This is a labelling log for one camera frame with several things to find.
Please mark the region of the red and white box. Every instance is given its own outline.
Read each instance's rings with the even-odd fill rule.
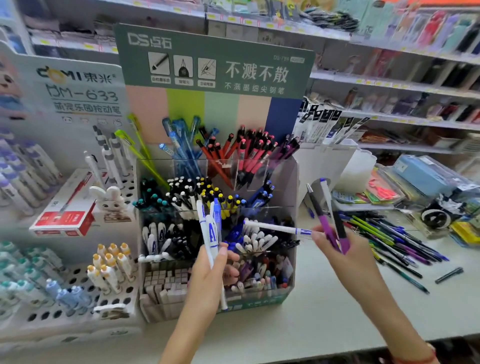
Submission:
[[[29,230],[37,237],[85,236],[95,221],[89,192],[94,183],[89,169],[75,170]]]

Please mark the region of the person's right hand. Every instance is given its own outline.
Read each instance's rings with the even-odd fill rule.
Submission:
[[[368,240],[350,229],[345,230],[350,240],[350,249],[345,255],[331,246],[321,225],[313,228],[312,238],[327,257],[342,285],[364,310],[372,305],[395,302],[378,270]]]

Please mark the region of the green display sign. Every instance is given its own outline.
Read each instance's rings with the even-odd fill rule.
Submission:
[[[125,84],[300,99],[310,50],[119,24]]]

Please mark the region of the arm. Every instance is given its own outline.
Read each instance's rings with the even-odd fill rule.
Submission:
[[[392,356],[399,361],[438,363],[432,348],[422,340],[396,304],[378,270],[367,239],[348,230],[350,250],[336,251],[325,238],[322,227],[312,232],[315,244],[325,254],[338,279],[357,300],[364,313],[385,340]]]
[[[237,282],[240,273],[227,264],[227,259],[237,261],[240,256],[227,251],[227,244],[220,245],[212,269],[205,245],[200,248],[193,265],[187,300],[158,364],[188,364],[192,361],[216,315],[222,284]]]

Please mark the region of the white countertop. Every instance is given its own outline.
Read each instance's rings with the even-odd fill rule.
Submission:
[[[395,215],[390,220],[422,238],[404,217]],[[301,206],[298,226],[314,225],[316,221]],[[430,246],[451,260],[420,267],[424,278],[419,281],[431,294],[381,267],[393,296],[426,340],[480,333],[480,251],[461,248],[451,238],[430,241]],[[465,273],[440,285],[433,282],[455,267],[463,267]],[[147,325],[143,337],[16,353],[1,362],[156,364],[175,323]],[[193,363],[270,363],[381,346],[381,336],[337,280],[326,258],[312,241],[304,240],[298,247],[296,286],[284,303],[218,315]]]

